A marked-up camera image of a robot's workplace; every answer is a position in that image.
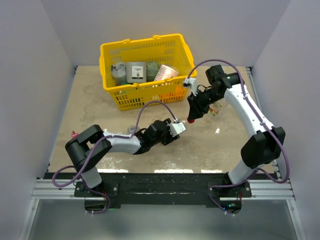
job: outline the gray wall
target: gray wall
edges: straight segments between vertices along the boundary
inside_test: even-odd
[[[42,0],[72,62],[98,65],[100,45],[181,33],[195,63],[253,66],[290,0]]]
[[[16,240],[53,150],[73,66],[40,0],[0,2],[0,238]]]
[[[320,1],[292,0],[253,67],[263,112],[286,131],[291,182],[308,239],[319,239]]]

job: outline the black mounting plate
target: black mounting plate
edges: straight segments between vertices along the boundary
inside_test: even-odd
[[[217,207],[209,198],[220,203],[220,197],[236,198],[238,193],[222,196],[219,189],[209,186],[221,185],[225,174],[216,173],[102,173],[102,182],[111,198],[111,208],[122,204],[140,205],[205,205]],[[252,196],[249,183],[240,187],[243,198]],[[77,182],[75,197],[101,197],[88,192],[82,182]]]

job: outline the yellow basket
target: yellow basket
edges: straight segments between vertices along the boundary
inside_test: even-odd
[[[152,38],[104,43],[100,47],[100,73],[104,90],[111,94],[120,110],[140,108],[158,100],[163,103],[181,101],[187,94],[184,79],[195,66],[194,58],[181,34],[154,35]],[[155,61],[179,70],[179,76],[162,81],[116,86],[111,65],[117,62]]]

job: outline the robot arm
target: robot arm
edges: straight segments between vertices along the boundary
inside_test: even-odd
[[[136,132],[134,135],[113,134],[103,131],[99,125],[92,125],[66,143],[65,149],[76,169],[79,172],[91,150],[88,143],[96,144],[88,164],[81,173],[89,188],[98,186],[102,179],[96,168],[96,164],[107,153],[128,153],[133,155],[148,152],[152,146],[162,143],[167,145],[177,140],[182,132],[186,130],[184,124],[176,120],[171,122],[168,118],[164,121],[155,121],[147,129]]]
[[[183,82],[184,87],[190,88],[192,91],[187,98],[190,105],[188,122],[193,123],[196,119],[202,118],[209,111],[210,104],[222,98],[230,103],[242,121],[249,137],[248,142],[241,149],[240,162],[228,172],[226,177],[227,185],[238,184],[246,180],[258,167],[277,159],[280,156],[281,149],[246,102],[238,74],[224,73],[221,65],[212,66],[205,73],[211,86],[204,91],[198,90],[195,78],[186,78]],[[264,119],[268,129],[283,144],[286,135],[283,128],[274,127],[252,100],[246,86],[244,86],[244,89],[246,97]]]

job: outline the tabletop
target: tabletop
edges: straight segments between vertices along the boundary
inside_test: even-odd
[[[197,82],[208,86],[205,74],[208,66],[198,68]],[[234,70],[224,66],[229,74]],[[251,83],[245,67],[239,67],[248,91],[254,99]],[[100,172],[130,173],[225,173],[241,159],[240,150],[248,140],[245,127],[231,105],[222,100],[222,109],[213,117],[206,114],[189,124],[187,98],[167,105],[186,124],[186,131],[180,138],[166,146],[158,144],[141,155],[107,153],[97,164]],[[136,124],[140,108],[120,111],[109,93],[102,86],[98,66],[78,66],[74,75],[65,113],[49,166],[50,172],[71,164],[65,144],[72,138],[72,131],[81,133],[91,125],[98,124],[111,133],[127,134],[127,129]],[[140,128],[147,128],[155,120],[172,118],[162,105],[145,108],[139,122]],[[273,173],[271,165],[265,166]]]

